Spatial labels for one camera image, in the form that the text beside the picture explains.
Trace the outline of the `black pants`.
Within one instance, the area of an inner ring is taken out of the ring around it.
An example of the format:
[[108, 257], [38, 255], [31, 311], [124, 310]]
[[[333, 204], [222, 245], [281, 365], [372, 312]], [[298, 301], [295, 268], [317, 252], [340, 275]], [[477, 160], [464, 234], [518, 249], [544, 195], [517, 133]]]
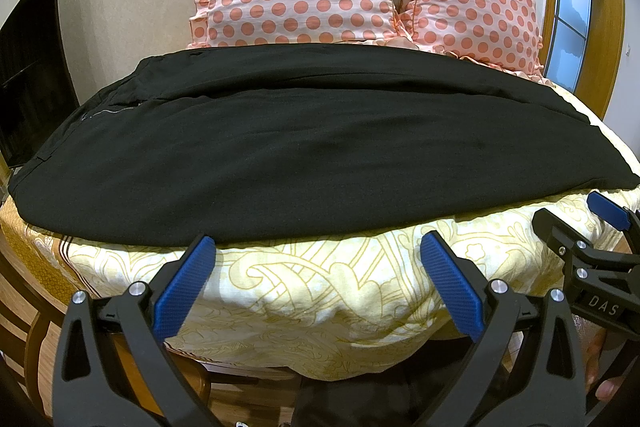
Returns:
[[9, 192], [48, 231], [175, 247], [400, 229], [638, 183], [543, 84], [408, 49], [270, 44], [146, 58]]

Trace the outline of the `yellow patterned bed sheet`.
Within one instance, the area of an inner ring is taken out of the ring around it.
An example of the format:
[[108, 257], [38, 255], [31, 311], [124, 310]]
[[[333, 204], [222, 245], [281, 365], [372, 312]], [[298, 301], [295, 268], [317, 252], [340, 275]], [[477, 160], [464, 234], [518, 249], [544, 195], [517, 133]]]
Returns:
[[[622, 140], [573, 95], [549, 88], [585, 114], [639, 178], [638, 160]], [[206, 361], [284, 366], [329, 381], [387, 369], [412, 355], [448, 319], [420, 267], [419, 243], [426, 232], [442, 234], [488, 275], [543, 294], [559, 282], [560, 268], [534, 236], [530, 218], [551, 204], [584, 233], [597, 234], [586, 215], [589, 191], [355, 235], [236, 244], [214, 239], [215, 270], [171, 347]], [[191, 243], [89, 241], [30, 225], [17, 214], [40, 256], [75, 291], [85, 289], [94, 297], [149, 280]]]

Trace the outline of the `black television screen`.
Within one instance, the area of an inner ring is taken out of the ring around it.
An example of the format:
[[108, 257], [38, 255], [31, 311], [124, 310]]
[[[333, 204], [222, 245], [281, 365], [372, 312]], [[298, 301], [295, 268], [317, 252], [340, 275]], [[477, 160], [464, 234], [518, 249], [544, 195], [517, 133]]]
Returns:
[[1, 155], [20, 167], [79, 106], [58, 0], [20, 0], [1, 27]]

